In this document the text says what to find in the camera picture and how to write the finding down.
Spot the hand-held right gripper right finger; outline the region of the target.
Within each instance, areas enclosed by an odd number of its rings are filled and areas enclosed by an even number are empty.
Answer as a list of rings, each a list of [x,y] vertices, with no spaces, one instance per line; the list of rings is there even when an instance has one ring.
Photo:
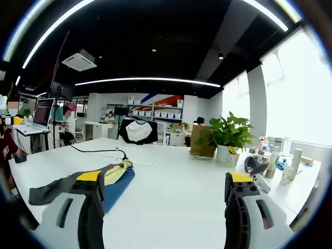
[[[267,195],[269,190],[260,174],[226,173],[224,248],[283,248],[293,236],[286,213]]]

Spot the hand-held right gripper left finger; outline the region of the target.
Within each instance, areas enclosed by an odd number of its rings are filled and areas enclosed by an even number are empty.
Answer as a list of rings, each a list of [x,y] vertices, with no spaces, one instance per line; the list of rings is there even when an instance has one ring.
[[[103,202],[101,171],[83,173],[45,208],[34,233],[47,248],[104,248]]]

